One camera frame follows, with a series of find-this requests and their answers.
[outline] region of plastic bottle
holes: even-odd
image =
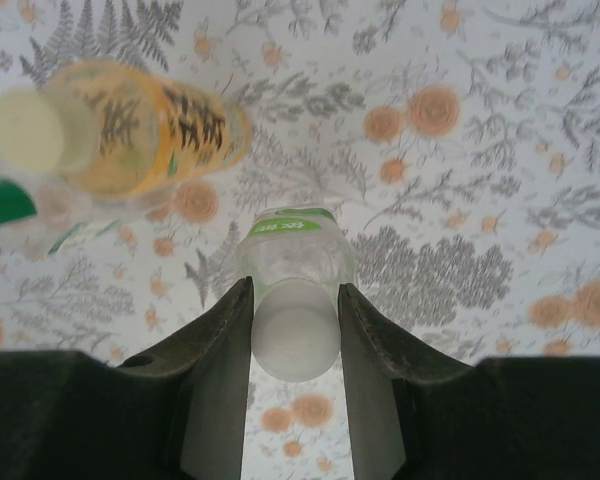
[[[267,210],[237,249],[251,276],[251,347],[260,366],[288,382],[325,373],[340,351],[339,286],[354,282],[351,246],[320,205]]]
[[[65,67],[40,90],[0,96],[0,229],[19,227],[7,242],[18,249],[80,243],[160,206],[175,185],[235,164],[250,132],[242,109],[217,95],[110,60]],[[67,230],[36,232],[48,227],[33,221],[44,185],[63,191],[54,201],[72,212]],[[7,201],[28,207],[6,214]]]

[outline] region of bottle cap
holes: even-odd
[[[34,173],[74,173],[90,165],[98,124],[80,99],[14,89],[0,95],[0,157]]]
[[[326,290],[300,279],[274,286],[256,309],[251,349],[269,375],[286,382],[329,370],[340,352],[340,325]]]

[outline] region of floral wallpaper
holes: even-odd
[[[49,258],[0,257],[0,349],[111,365],[209,308],[254,215],[323,198],[361,290],[465,362],[600,355],[600,0],[0,0],[0,92],[110,57],[239,101],[249,155]],[[253,362],[243,478],[352,479],[340,362]]]

